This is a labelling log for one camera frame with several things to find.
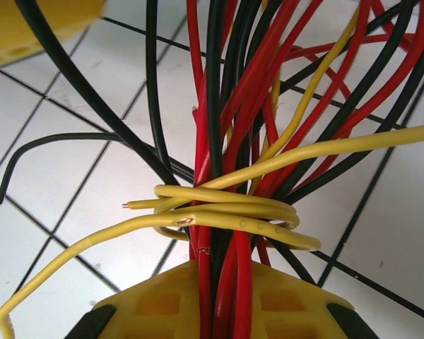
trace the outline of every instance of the black wire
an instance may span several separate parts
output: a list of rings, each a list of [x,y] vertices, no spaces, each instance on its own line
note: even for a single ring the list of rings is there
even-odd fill
[[[316,285],[316,282],[303,266],[300,260],[294,255],[294,253],[282,242],[275,239],[268,239],[270,243],[275,247],[278,253],[292,266],[293,270],[298,274],[301,280],[304,280],[312,285]]]
[[[171,171],[159,161],[146,144],[108,107],[105,101],[83,77],[68,54],[60,45],[49,24],[45,20],[36,0],[16,0],[23,17],[31,30],[44,47],[50,59],[57,65],[61,73],[77,90],[91,108],[119,135],[122,140],[135,150],[143,160],[166,184],[179,184]]]
[[[8,190],[9,183],[13,175],[13,171],[16,168],[16,165],[20,157],[22,157],[22,155],[27,153],[29,150],[32,150],[33,148],[36,148],[41,145],[46,145],[48,143],[53,143],[55,141],[68,141],[68,140],[118,141],[120,143],[123,143],[125,146],[127,146],[122,141],[122,139],[114,133],[61,133],[61,134],[54,134],[51,136],[44,136],[42,138],[26,143],[25,145],[22,145],[20,148],[18,148],[14,152],[14,154],[11,156],[10,160],[8,161],[8,164],[5,169],[5,173],[3,175],[3,178],[0,184],[0,205],[4,201],[6,191]],[[155,153],[155,148],[153,146],[151,145],[147,145],[147,146],[151,149],[153,153]],[[172,165],[174,173],[178,177],[183,178],[183,180],[189,182],[190,184],[193,184],[193,170],[191,168],[188,168],[181,162],[172,158],[170,158],[170,163]]]
[[[380,26],[382,26],[383,24],[389,22],[394,17],[396,17],[401,10],[401,5],[402,5],[402,3],[399,3],[395,6],[392,6],[390,9],[385,11],[382,15],[377,16],[375,19],[373,19],[371,22],[369,22],[367,24],[365,35],[370,35],[372,32],[374,32]],[[350,41],[351,41],[351,39],[348,41],[346,46],[342,49],[340,54],[347,51],[347,49],[350,46]],[[305,80],[308,76],[311,76],[317,70],[317,68],[321,64],[322,60],[324,60],[325,56],[326,55],[321,56],[320,58],[318,58],[318,60],[316,60],[316,61],[312,62],[311,64],[309,64],[308,66],[304,67],[304,69],[302,69],[301,71],[298,71],[296,74],[291,76],[288,80],[281,81],[280,94],[283,94],[287,90],[290,90],[293,86],[295,86],[299,82]]]
[[[384,67],[388,64],[396,51],[402,37],[407,29],[413,8],[415,6],[414,0],[403,0],[401,2],[401,11],[397,18],[396,25],[390,35],[387,43],[383,46],[379,56],[375,59],[374,63],[369,68],[369,71],[364,75],[363,79],[356,86],[350,97],[344,102],[343,106],[339,109],[329,125],[322,131],[317,139],[317,142],[327,141],[333,138],[333,135],[343,126],[347,118],[356,108],[358,103],[362,100],[366,92],[379,77]],[[294,186],[305,175],[307,170],[312,166],[316,158],[303,160],[293,170],[291,175],[276,189],[273,198],[280,201],[286,201],[287,196],[292,191]]]
[[[160,161],[171,170],[163,135],[157,85],[157,6],[158,0],[146,2],[146,91],[154,146]]]
[[[241,1],[237,14],[232,25],[231,36],[228,42],[228,49],[226,50],[225,63],[223,66],[223,79],[221,81],[221,92],[220,92],[220,107],[223,109],[228,102],[232,91],[235,88],[237,79],[235,78],[235,65],[238,52],[238,44],[240,41],[240,32],[242,25],[245,23],[245,19],[249,15],[249,5],[251,1]]]
[[[226,0],[211,0],[206,41],[206,106],[212,178],[223,175],[220,126],[220,55]]]
[[[406,81],[406,84],[403,90],[401,91],[401,94],[399,95],[396,102],[394,103],[394,106],[391,108],[387,117],[385,118],[383,123],[380,124],[379,128],[376,130],[375,133],[381,133],[381,132],[389,131],[390,129],[392,129],[393,125],[396,123],[398,118],[404,112],[405,108],[410,102],[410,99],[413,97],[414,92],[416,88],[418,87],[423,75],[424,75],[424,50],[418,62],[416,63],[415,67],[413,68],[410,76],[408,77],[408,80]],[[408,121],[407,118],[413,114],[423,93],[424,93],[424,81],[421,87],[419,88],[414,101],[412,102],[411,106],[409,107],[406,113],[406,118],[404,119],[405,122],[407,122]],[[350,168],[352,168],[353,166],[358,164],[362,159],[364,159],[367,155],[369,155],[369,153],[370,151],[353,153],[352,155],[349,155],[345,160],[341,161],[339,164],[337,164],[333,168],[323,173],[323,175],[321,175],[320,177],[317,177],[316,179],[310,181],[308,184],[292,192],[288,196],[288,200],[291,203],[299,201],[301,198],[304,198],[306,195],[310,194],[311,192],[316,191],[317,189],[324,186],[325,184],[328,184],[331,180],[337,178],[338,176],[343,174],[345,171],[348,171]]]

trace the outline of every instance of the electrical wire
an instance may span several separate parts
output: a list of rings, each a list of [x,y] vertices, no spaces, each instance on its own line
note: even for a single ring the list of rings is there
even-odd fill
[[[383,133],[385,131],[392,129],[392,126],[396,123],[397,119],[402,115],[406,106],[410,102],[410,99],[413,97],[414,92],[416,88],[418,87],[421,78],[423,77],[423,74],[424,74],[424,50],[420,56],[418,63],[415,65],[410,76],[408,77],[408,80],[403,90],[399,94],[399,97],[397,98],[396,102],[394,103],[392,109],[390,110],[390,112],[388,113],[384,121],[380,124],[379,128],[376,130],[375,133]],[[363,153],[356,153],[356,154],[349,155],[345,160],[343,160],[342,162],[340,162],[333,168],[329,169],[320,177],[317,177],[316,179],[310,181],[306,185],[293,191],[286,200],[292,201],[292,203],[294,201],[299,201],[301,198],[305,197],[311,192],[316,191],[318,188],[324,186],[325,184],[328,184],[331,180],[337,178],[339,175],[341,175],[345,171],[349,170],[350,168],[358,164],[362,159],[364,159],[368,155],[369,155],[369,152],[367,151]]]
[[[402,5],[402,3],[392,6],[390,9],[385,11],[382,15],[377,16],[370,23],[368,23],[366,35],[371,34],[376,29],[378,29],[381,25],[390,21],[392,18],[395,18],[399,14],[399,11],[401,9],[401,5]],[[348,46],[345,46],[343,48],[342,52],[343,53],[346,52],[347,49],[348,49]],[[304,69],[302,69],[301,71],[298,71],[296,74],[291,76],[286,81],[282,81],[281,82],[281,94],[283,94],[287,90],[290,90],[293,86],[295,86],[298,83],[300,83],[301,81],[305,80],[308,76],[311,76],[316,71],[317,67],[319,67],[319,65],[322,62],[322,59],[324,57],[325,56],[321,56],[316,62],[313,62],[313,63],[309,64],[308,66],[304,67]]]
[[[241,215],[229,215],[226,213],[207,211],[185,212],[183,208],[177,210],[175,208],[198,199],[202,201],[213,200],[220,203],[224,196],[229,197],[230,195],[236,199],[255,199],[257,197],[243,196],[241,194],[233,194],[218,190],[239,184],[240,182],[250,180],[307,158],[340,153],[362,152],[375,148],[393,147],[419,141],[424,141],[424,126],[411,127],[399,131],[381,132],[373,136],[325,141],[289,150],[263,163],[255,164],[236,172],[226,174],[220,178],[213,179],[201,185],[199,188],[157,186],[155,188],[155,194],[159,196],[159,199],[146,201],[142,203],[141,206],[142,208],[155,207],[155,215],[145,215],[133,218],[115,226],[100,230],[83,238],[63,251],[0,308],[1,333],[4,339],[14,338],[14,330],[9,318],[9,313],[66,262],[96,244],[144,227],[159,227],[161,225],[171,227],[206,225],[209,227],[226,228],[262,235],[289,244],[296,249],[316,249],[319,246],[319,242],[316,239],[294,233],[291,230],[275,226],[270,222],[265,222],[258,218],[248,218]],[[263,199],[264,204],[267,203],[276,206],[278,206],[278,204],[283,204],[271,199],[257,199]]]
[[[90,83],[83,77],[81,72],[69,58],[69,55],[60,45],[57,37],[54,35],[37,5],[36,0],[16,0],[16,5],[50,59],[52,59],[67,81],[78,91],[91,108],[131,149],[143,158],[163,182],[166,184],[179,184],[171,171],[164,166],[144,142],[132,132],[123,121],[121,121],[93,87],[91,87]]]
[[[124,141],[115,133],[94,133],[94,132],[93,133],[53,134],[51,136],[44,136],[42,138],[26,143],[25,145],[22,145],[20,148],[18,148],[8,161],[8,164],[6,166],[6,169],[0,184],[0,205],[3,203],[5,199],[6,191],[8,190],[11,177],[13,176],[14,169],[16,168],[16,165],[19,159],[25,153],[41,145],[46,145],[48,143],[53,143],[55,141],[70,141],[70,140],[117,141],[117,142],[123,143],[126,147],[128,147],[128,145],[126,145]],[[155,153],[155,148],[153,146],[149,144],[146,144],[146,146],[153,153]],[[176,174],[178,177],[182,178],[186,182],[189,182],[190,184],[193,183],[193,170],[191,168],[188,168],[187,166],[185,166],[184,164],[182,164],[181,162],[173,158],[170,158],[170,163],[171,163],[174,174]]]
[[[408,22],[413,13],[415,6],[414,0],[404,0],[401,2],[401,10],[399,17],[396,21],[396,27],[393,34],[389,37],[385,46],[379,56],[371,65],[369,71],[363,76],[363,79],[356,86],[351,96],[346,100],[344,105],[339,109],[329,125],[322,131],[317,142],[329,140],[333,135],[342,127],[349,115],[356,108],[357,104],[365,93],[369,90],[375,80],[379,77],[384,67],[388,64],[389,60],[396,51],[401,38],[407,29]],[[276,200],[284,200],[286,196],[292,191],[294,186],[303,177],[306,171],[312,166],[315,159],[308,159],[300,164],[293,170],[290,176],[276,189],[273,197]]]
[[[157,7],[158,0],[146,2],[146,92],[148,94],[149,121],[151,122],[155,150],[160,161],[171,170],[158,100]]]

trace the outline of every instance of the black grout line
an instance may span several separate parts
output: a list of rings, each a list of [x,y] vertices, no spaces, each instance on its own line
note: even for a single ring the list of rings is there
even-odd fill
[[[419,89],[414,94],[414,98],[413,98],[410,106],[408,107],[404,118],[402,119],[402,122],[401,122],[402,128],[405,128],[407,126],[407,123],[410,121],[410,118],[415,113],[415,110],[416,110],[420,100],[423,97],[423,92],[424,92],[424,79],[423,79],[422,83],[420,84]],[[382,173],[383,173],[384,169],[386,168],[387,163],[388,163],[390,157],[392,156],[392,153],[394,152],[394,149],[395,149],[394,147],[388,148],[388,150],[384,154],[382,161],[379,164],[379,167],[377,168],[374,176],[372,177],[372,179],[371,179],[371,181],[370,181],[370,183],[369,183],[369,185],[366,189],[366,192],[363,194],[363,197],[361,198],[360,203],[358,204],[358,207],[356,208],[350,222],[347,225],[346,230],[344,231],[342,237],[339,239],[339,243],[336,245],[336,248],[333,251],[330,262],[326,265],[324,272],[322,273],[322,275],[319,279],[319,282],[317,283],[317,285],[319,287],[322,287],[324,285],[326,279],[329,277],[329,274],[331,272],[331,269],[333,268],[333,265],[335,264],[335,262],[338,261],[338,257],[341,254],[348,238],[350,237],[351,232],[355,228],[355,226],[358,222],[358,219],[359,219],[359,217],[361,216],[361,214],[364,210],[364,207],[366,206],[372,192],[375,189],[377,182],[379,181],[380,177],[382,176]]]
[[[351,220],[349,221],[346,230],[342,234],[341,238],[339,239],[338,244],[336,245],[336,248],[333,251],[333,254],[331,256],[330,262],[326,265],[324,272],[320,276],[319,281],[317,282],[317,286],[323,287],[326,279],[329,277],[329,274],[331,272],[331,269],[333,268],[334,263],[337,261],[337,258],[339,257],[339,254],[341,254],[344,245],[346,244],[348,238],[351,235],[351,232],[356,226],[356,223],[358,222],[358,219],[360,218],[364,207],[366,206],[366,203],[369,201],[369,197],[371,196],[372,192],[374,191],[374,188],[379,181],[380,177],[382,176],[383,170],[385,169],[389,158],[391,157],[391,154],[393,152],[393,148],[390,148],[386,151],[384,154],[382,161],[380,162],[377,170],[374,173],[374,176],[371,178],[371,181],[369,185],[366,188],[365,193],[363,194],[363,197],[361,198],[354,214],[352,215]]]
[[[71,53],[69,53],[69,56],[72,56],[73,53],[78,49],[78,47],[81,45],[82,41],[85,39],[85,36],[88,34],[88,29],[85,29],[82,33],[82,35],[80,36],[80,38],[78,39],[77,43],[75,44],[75,46],[73,47],[73,49],[71,50]],[[10,146],[8,147],[8,149],[6,150],[5,154],[3,155],[3,157],[0,159],[0,166],[3,165],[6,157],[8,157],[9,153],[12,151],[13,147],[17,144],[19,138],[22,136],[22,134],[24,133],[25,129],[27,128],[28,124],[30,123],[31,119],[35,116],[36,111],[39,109],[39,107],[41,106],[41,104],[44,102],[45,96],[47,95],[47,93],[51,90],[51,88],[53,87],[53,85],[55,84],[55,82],[57,81],[57,79],[60,77],[60,72],[57,71],[57,73],[55,74],[54,78],[52,79],[52,81],[49,83],[49,85],[47,86],[46,90],[44,91],[44,93],[42,94],[41,98],[39,99],[39,101],[37,102],[37,104],[35,105],[35,107],[33,108],[32,112],[30,113],[29,117],[27,118],[27,120],[25,121],[25,123],[23,124],[23,126],[20,128],[19,132],[17,133],[16,137],[14,138],[14,140],[11,142]]]
[[[20,280],[17,288],[15,289],[14,293],[17,293],[22,286],[24,286],[26,280],[31,275],[32,271],[35,269],[35,266],[37,265],[37,262],[41,259],[41,256],[47,249],[49,243],[51,240],[54,240],[59,246],[61,246],[63,249],[67,249],[68,246],[60,240],[56,235],[54,235],[54,231],[50,231],[47,227],[45,227],[38,219],[36,219],[31,213],[29,213],[24,207],[22,207],[17,201],[12,199],[10,196],[5,196],[5,199],[20,213],[22,213],[27,219],[29,219],[32,223],[36,225],[41,231],[43,231],[47,235],[47,239],[45,240],[44,244],[42,245],[41,249],[36,254],[36,257],[33,259],[33,262],[30,264],[30,267],[27,269],[27,272]],[[92,273],[95,277],[99,278],[106,286],[108,286],[111,290],[113,290],[115,293],[120,292],[120,289],[107,277],[105,277],[101,272],[99,272],[97,269],[95,269],[91,264],[89,264],[84,258],[81,256],[76,256],[75,259],[80,262],[81,265],[85,266],[85,268]]]
[[[132,31],[137,32],[137,33],[140,33],[142,35],[146,35],[146,31],[145,30],[142,30],[142,29],[137,28],[135,26],[128,25],[126,23],[122,23],[121,21],[108,18],[107,16],[104,16],[102,19],[104,21],[107,21],[108,23],[112,23],[114,25],[118,25],[119,27],[126,28],[127,30],[132,30]],[[169,45],[171,45],[173,47],[177,47],[177,48],[183,49],[186,52],[190,52],[190,47],[188,47],[187,45],[182,44],[180,42],[174,41],[174,38],[173,37],[170,38],[170,39],[167,39],[166,37],[161,37],[161,36],[157,35],[157,40],[160,41],[160,42],[164,42],[165,44],[169,44]],[[206,57],[206,53],[204,53],[204,52],[201,52],[201,55],[203,57]]]
[[[160,273],[160,271],[162,270],[163,265],[165,265],[166,260],[170,256],[172,250],[175,248],[176,243],[177,243],[177,240],[176,239],[171,239],[171,241],[168,244],[167,248],[163,252],[163,255],[160,257],[157,265],[155,265],[155,268],[154,268],[154,270],[153,270],[153,272],[151,274],[151,278],[152,277],[155,277],[157,274]]]
[[[54,231],[49,230],[46,226],[44,226],[34,215],[32,215],[30,212],[28,212],[24,207],[15,201],[10,196],[6,195],[5,199],[19,212],[24,214],[24,216],[29,219],[33,224],[35,224],[42,232],[47,234],[50,239],[53,239],[59,246],[63,247],[64,249],[68,248],[68,245],[63,242],[58,236],[54,234]],[[105,283],[111,290],[114,290],[115,292],[119,292],[120,289],[113,284],[108,278],[104,277],[101,272],[99,272],[96,268],[92,267],[88,262],[85,261],[80,256],[76,257],[76,260],[78,260],[82,265],[84,265],[93,275],[96,277],[103,277],[101,278],[102,282]]]
[[[377,284],[375,281],[365,277],[364,275],[359,274],[359,272],[353,270],[352,268],[349,268],[346,265],[343,265],[339,261],[335,262],[334,267],[348,274],[352,278],[355,278],[356,280],[368,286],[369,288],[372,288],[373,290],[377,291],[381,295],[387,298],[390,298],[390,300],[392,300],[393,302],[396,302],[397,304],[405,307],[409,311],[413,312],[414,314],[424,319],[424,309],[416,306],[415,304],[408,301],[407,299],[404,299],[400,295],[392,292],[391,290],[388,290],[387,288],[381,286],[380,284]]]

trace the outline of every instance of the yellow plastic part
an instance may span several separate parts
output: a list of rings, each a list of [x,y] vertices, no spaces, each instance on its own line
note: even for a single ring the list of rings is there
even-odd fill
[[[189,261],[102,300],[117,310],[99,339],[198,339],[198,266]],[[326,308],[344,299],[253,263],[252,339],[346,339]]]
[[[62,41],[98,18],[104,0],[38,0],[47,22]],[[14,0],[0,0],[0,66],[42,51]]]

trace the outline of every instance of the floor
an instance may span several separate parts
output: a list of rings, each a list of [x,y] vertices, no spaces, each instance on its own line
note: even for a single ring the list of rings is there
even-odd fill
[[[111,108],[152,143],[143,57],[144,4],[110,0],[103,19],[64,46]],[[199,4],[202,46],[207,5],[205,0]],[[334,41],[355,7],[349,0],[325,1],[298,44]],[[412,19],[411,29],[416,21]],[[184,1],[159,0],[158,34],[167,144],[172,157],[191,167],[191,109],[196,101]],[[348,76],[351,88],[380,49],[378,44],[361,49]],[[368,96],[403,57],[402,51],[396,53]],[[286,64],[283,77],[304,64]],[[320,85],[319,94],[326,85],[327,81]],[[301,88],[297,90],[281,99],[280,128],[301,98]],[[396,94],[384,102],[355,135],[372,133],[395,99]],[[313,141],[336,112],[342,99],[337,95],[335,100],[307,141]],[[399,121],[397,128],[419,124],[424,124],[424,97],[411,119]],[[46,55],[0,69],[0,184],[10,156],[23,144],[53,133],[104,129]],[[0,206],[0,306],[68,245],[135,216],[120,205],[151,198],[159,183],[138,156],[116,143],[60,141],[24,154]],[[319,284],[349,300],[380,338],[424,338],[424,143],[375,151],[296,207],[302,221],[299,230],[323,244],[319,252],[299,254]],[[276,253],[270,255],[275,268],[294,274]],[[62,338],[97,301],[187,258],[186,244],[171,244],[152,230],[92,248],[12,312],[18,338]]]

